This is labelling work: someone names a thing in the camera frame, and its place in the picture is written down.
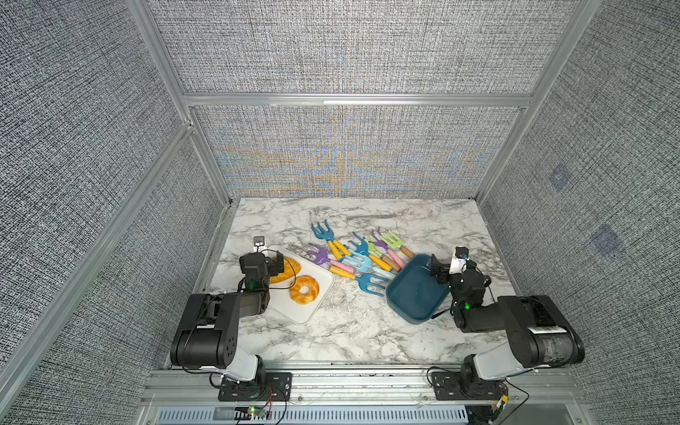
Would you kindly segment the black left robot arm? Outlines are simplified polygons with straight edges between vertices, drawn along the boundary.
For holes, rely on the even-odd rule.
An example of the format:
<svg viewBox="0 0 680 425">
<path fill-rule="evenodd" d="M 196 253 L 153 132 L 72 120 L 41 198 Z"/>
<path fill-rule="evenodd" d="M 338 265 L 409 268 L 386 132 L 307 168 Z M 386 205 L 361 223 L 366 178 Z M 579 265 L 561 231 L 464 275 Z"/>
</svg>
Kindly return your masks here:
<svg viewBox="0 0 680 425">
<path fill-rule="evenodd" d="M 239 259 L 243 279 L 235 292 L 189 296 L 170 346 L 172 366 L 190 374 L 219 374 L 237 384 L 264 384 L 264 361 L 238 347 L 238 330 L 242 318 L 267 311 L 271 279 L 285 271 L 285 256 L 268 253 Z"/>
</svg>

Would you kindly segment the light green rake brown handle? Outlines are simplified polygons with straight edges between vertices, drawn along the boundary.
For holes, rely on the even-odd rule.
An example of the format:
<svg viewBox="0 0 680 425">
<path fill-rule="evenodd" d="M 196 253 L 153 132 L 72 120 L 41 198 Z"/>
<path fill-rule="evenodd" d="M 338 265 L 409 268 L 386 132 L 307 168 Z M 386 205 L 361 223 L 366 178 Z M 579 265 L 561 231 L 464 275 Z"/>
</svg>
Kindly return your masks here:
<svg viewBox="0 0 680 425">
<path fill-rule="evenodd" d="M 407 258 L 414 258 L 414 253 L 407 248 L 406 243 L 393 231 L 386 230 L 380 233 L 381 239 L 388 244 L 393 251 L 401 251 Z"/>
</svg>

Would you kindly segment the light blue rake white handle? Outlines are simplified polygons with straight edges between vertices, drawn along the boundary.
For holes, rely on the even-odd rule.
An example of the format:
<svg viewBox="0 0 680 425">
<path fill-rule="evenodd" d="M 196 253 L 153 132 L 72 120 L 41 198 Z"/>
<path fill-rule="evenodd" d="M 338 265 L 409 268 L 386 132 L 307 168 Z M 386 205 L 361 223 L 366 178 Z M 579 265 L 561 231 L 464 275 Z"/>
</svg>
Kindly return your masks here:
<svg viewBox="0 0 680 425">
<path fill-rule="evenodd" d="M 376 266 L 370 258 L 360 254 L 345 256 L 341 262 L 347 266 L 353 267 L 361 273 L 373 273 L 388 280 L 392 280 L 396 277 L 391 271 L 386 271 L 381 267 Z"/>
</svg>

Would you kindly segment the purple rake pink handle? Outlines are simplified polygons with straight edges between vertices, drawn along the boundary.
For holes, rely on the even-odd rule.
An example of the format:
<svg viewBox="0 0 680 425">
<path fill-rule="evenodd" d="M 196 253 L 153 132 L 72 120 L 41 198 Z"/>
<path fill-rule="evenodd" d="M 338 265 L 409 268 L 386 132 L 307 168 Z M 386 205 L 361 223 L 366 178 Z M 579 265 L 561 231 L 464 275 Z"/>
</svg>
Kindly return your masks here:
<svg viewBox="0 0 680 425">
<path fill-rule="evenodd" d="M 306 258 L 313 262 L 313 264 L 320 267 L 336 267 L 347 273 L 355 274 L 356 270 L 338 260 L 331 260 L 329 252 L 318 244 L 310 244 L 311 249 L 306 252 Z"/>
<path fill-rule="evenodd" d="M 381 235 L 377 231 L 372 231 L 371 232 L 371 237 L 372 237 L 372 242 L 376 247 L 379 247 L 383 251 L 386 252 L 386 254 L 391 258 L 391 260 L 398 266 L 399 269 L 402 269 L 405 267 L 405 262 L 403 262 L 402 258 L 398 256 L 391 247 L 388 246 L 388 244 L 382 240 Z"/>
</svg>

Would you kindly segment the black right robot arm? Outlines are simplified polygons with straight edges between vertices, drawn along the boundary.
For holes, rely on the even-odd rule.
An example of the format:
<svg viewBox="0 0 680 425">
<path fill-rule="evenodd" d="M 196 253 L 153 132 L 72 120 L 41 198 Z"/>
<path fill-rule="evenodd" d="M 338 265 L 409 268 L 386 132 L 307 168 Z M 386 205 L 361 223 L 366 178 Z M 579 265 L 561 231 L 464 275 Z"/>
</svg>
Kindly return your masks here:
<svg viewBox="0 0 680 425">
<path fill-rule="evenodd" d="M 452 296 L 449 314 L 464 333 L 504 331 L 506 342 L 464 359 L 459 386 L 495 384 L 537 368 L 583 362 L 584 343 L 548 296 L 499 296 L 485 306 L 492 279 L 465 256 L 450 264 L 430 257 L 430 275 Z"/>
</svg>

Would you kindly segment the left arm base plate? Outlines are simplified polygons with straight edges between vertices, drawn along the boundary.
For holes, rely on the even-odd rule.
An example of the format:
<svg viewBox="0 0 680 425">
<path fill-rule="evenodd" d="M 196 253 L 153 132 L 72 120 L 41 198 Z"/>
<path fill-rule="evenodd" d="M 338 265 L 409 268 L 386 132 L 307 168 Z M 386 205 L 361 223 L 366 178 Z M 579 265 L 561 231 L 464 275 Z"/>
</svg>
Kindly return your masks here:
<svg viewBox="0 0 680 425">
<path fill-rule="evenodd" d="M 267 372 L 264 380 L 236 382 L 225 378 L 220 386 L 220 402 L 289 401 L 293 375 L 289 372 Z"/>
</svg>

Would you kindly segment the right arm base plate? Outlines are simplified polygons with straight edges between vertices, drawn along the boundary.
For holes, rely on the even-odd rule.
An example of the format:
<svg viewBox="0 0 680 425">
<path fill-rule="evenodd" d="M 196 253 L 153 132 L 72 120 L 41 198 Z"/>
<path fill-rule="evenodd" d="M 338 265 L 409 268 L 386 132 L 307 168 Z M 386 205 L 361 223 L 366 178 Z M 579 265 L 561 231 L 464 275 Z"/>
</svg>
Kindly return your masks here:
<svg viewBox="0 0 680 425">
<path fill-rule="evenodd" d="M 484 381 L 460 372 L 434 369 L 429 379 L 437 401 L 498 401 L 508 394 L 502 381 Z"/>
</svg>

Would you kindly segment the teal storage box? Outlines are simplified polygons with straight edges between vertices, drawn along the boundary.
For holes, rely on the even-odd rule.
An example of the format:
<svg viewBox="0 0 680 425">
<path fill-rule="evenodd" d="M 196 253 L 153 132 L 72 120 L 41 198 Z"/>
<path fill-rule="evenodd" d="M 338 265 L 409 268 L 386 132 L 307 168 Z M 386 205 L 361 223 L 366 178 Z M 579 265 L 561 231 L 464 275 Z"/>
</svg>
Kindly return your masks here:
<svg viewBox="0 0 680 425">
<path fill-rule="evenodd" d="M 418 254 L 398 273 L 387 286 L 387 305 L 410 324 L 421 324 L 437 313 L 439 306 L 450 294 L 447 285 L 441 285 L 430 274 L 431 257 Z"/>
</svg>

